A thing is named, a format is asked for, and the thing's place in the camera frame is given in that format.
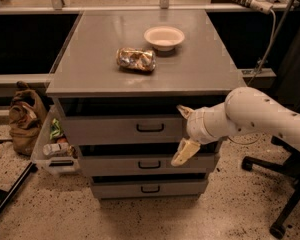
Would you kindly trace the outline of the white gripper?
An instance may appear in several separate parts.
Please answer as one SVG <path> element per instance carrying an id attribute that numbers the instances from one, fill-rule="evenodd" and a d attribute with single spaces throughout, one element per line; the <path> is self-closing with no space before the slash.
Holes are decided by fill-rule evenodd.
<path id="1" fill-rule="evenodd" d="M 187 134 L 191 139 L 183 138 L 177 148 L 177 152 L 171 160 L 174 167 L 181 166 L 193 157 L 201 147 L 201 144 L 211 142 L 211 135 L 208 133 L 204 123 L 205 110 L 203 108 L 193 110 L 183 105 L 177 106 L 183 118 L 187 119 Z"/>

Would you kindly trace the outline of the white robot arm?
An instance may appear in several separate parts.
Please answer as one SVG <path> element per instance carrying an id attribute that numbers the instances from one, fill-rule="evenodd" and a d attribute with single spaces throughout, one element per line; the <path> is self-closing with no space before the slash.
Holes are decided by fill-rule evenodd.
<path id="1" fill-rule="evenodd" d="M 223 103 L 213 107 L 191 109 L 178 105 L 177 109 L 186 119 L 188 139 L 180 141 L 172 166 L 186 163 L 202 145 L 256 132 L 277 137 L 300 152 L 300 113 L 255 88 L 236 88 Z"/>

